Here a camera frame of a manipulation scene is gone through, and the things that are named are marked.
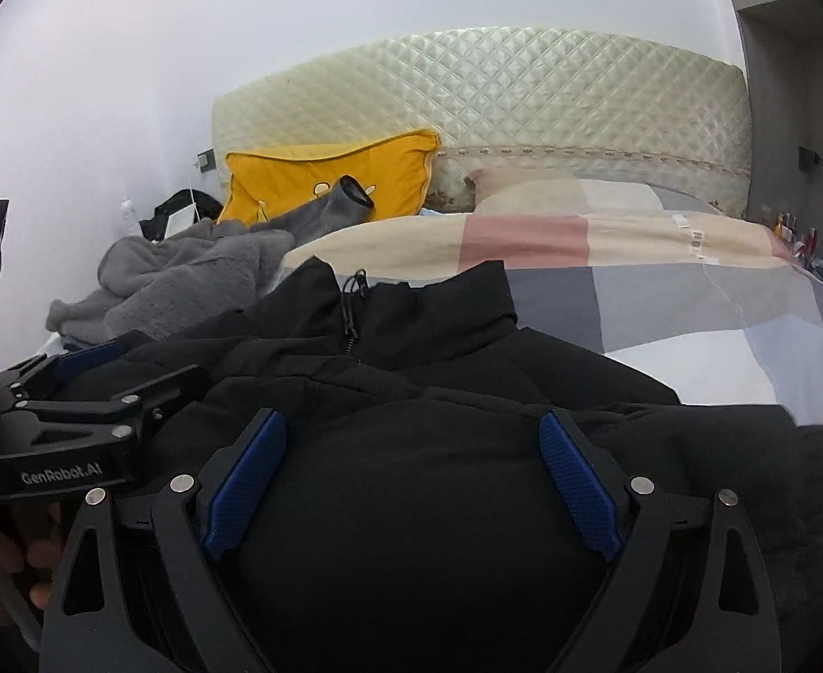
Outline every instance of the blue gripper pad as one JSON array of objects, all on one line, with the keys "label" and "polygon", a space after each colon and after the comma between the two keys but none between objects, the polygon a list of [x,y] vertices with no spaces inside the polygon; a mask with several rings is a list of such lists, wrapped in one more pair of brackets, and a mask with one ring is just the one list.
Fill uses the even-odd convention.
[{"label": "blue gripper pad", "polygon": [[90,349],[82,349],[80,352],[64,354],[54,364],[54,379],[67,385],[79,374],[118,359],[125,352],[125,347],[113,341],[101,343],[100,346],[92,346]]},{"label": "blue gripper pad", "polygon": [[266,413],[265,422],[211,498],[202,547],[219,561],[237,548],[250,519],[287,449],[287,425],[278,413]]},{"label": "blue gripper pad", "polygon": [[539,449],[585,545],[613,561],[623,548],[617,506],[553,413],[539,423]]}]

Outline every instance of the zipper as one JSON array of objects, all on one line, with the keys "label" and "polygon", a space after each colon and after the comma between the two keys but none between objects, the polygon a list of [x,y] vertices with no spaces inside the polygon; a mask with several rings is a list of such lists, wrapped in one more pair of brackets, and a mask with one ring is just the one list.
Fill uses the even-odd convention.
[{"label": "zipper", "polygon": [[359,319],[356,317],[355,308],[352,306],[352,298],[356,295],[365,301],[368,298],[370,287],[368,286],[368,274],[365,271],[355,271],[343,283],[343,291],[340,296],[340,307],[343,312],[343,335],[346,343],[343,353],[354,356],[356,344],[359,343]]}]

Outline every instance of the bed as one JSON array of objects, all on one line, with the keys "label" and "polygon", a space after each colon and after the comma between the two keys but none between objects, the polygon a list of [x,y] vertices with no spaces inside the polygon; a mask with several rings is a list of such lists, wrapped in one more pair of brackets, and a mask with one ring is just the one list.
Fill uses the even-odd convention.
[{"label": "bed", "polygon": [[[303,63],[212,115],[223,186],[230,150],[422,126],[442,136],[426,204],[448,214],[339,231],[288,253],[281,277],[318,256],[338,276],[425,285],[501,260],[520,325],[685,403],[782,404],[823,422],[823,283],[739,219],[751,180],[739,69],[624,35],[473,28]],[[503,168],[564,170],[585,199],[546,210],[518,191],[485,209],[471,175]]]}]

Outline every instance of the wall outlet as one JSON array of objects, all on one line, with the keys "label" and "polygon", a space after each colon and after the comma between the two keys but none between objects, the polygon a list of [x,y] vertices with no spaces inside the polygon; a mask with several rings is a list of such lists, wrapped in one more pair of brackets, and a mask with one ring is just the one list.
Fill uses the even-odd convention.
[{"label": "wall outlet", "polygon": [[215,168],[215,150],[207,150],[196,155],[196,166],[201,172],[209,172]]},{"label": "wall outlet", "polygon": [[820,155],[815,151],[809,150],[807,147],[798,147],[798,169],[803,173],[811,173],[819,158]]}]

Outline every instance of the yellow pillow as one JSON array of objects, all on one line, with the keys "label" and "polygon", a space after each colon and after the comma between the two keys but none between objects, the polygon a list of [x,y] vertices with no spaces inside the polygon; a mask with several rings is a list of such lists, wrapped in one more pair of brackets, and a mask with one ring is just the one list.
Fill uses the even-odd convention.
[{"label": "yellow pillow", "polygon": [[417,214],[440,147],[432,129],[352,144],[308,144],[231,151],[231,194],[220,220],[265,222],[323,195],[343,176],[355,177],[374,201],[370,220]]}]

